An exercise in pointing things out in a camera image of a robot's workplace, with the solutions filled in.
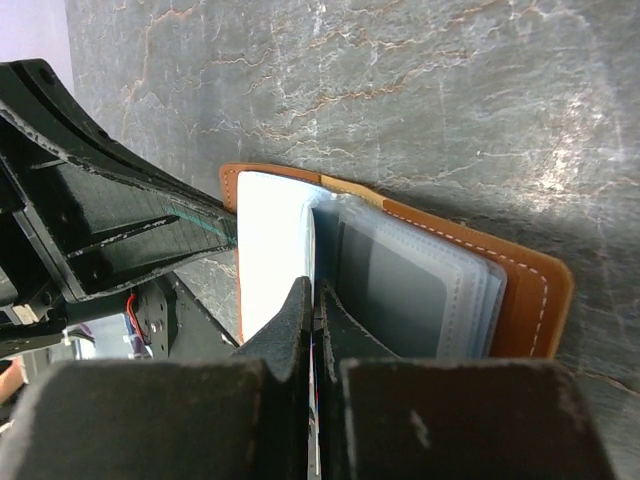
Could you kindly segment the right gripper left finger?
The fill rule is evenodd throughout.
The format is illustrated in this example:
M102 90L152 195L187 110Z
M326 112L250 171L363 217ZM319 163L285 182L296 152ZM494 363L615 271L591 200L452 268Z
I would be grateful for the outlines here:
M87 360L49 367L1 440L5 479L303 479L312 286L210 363Z

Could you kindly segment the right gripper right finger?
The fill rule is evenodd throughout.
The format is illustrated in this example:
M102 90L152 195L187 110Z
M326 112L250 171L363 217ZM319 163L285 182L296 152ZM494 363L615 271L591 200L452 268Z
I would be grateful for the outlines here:
M326 479L611 479L560 364L402 359L317 288L320 462Z

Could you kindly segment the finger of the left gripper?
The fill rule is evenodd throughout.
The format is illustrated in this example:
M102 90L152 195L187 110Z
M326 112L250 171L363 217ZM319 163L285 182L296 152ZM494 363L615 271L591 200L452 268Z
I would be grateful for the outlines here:
M10 218L65 300L121 292L236 247L235 217L219 201L67 139L70 151L1 120L1 171L18 200Z

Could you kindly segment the black vip credit card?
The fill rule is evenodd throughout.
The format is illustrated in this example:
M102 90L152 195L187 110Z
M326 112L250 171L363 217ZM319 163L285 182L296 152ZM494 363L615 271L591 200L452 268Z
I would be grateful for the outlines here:
M349 314L395 354L436 356L444 281L345 223L337 290Z

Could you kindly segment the brown leather card holder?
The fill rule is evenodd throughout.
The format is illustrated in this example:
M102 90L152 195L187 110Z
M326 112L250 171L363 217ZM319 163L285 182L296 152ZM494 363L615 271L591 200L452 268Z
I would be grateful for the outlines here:
M415 209L361 184L288 166L235 162L220 167L223 203L233 213L237 211L238 176L243 171L289 177L354 194L391 216L495 261L506 271L507 286L489 355L555 357L574 288L573 276L562 261Z

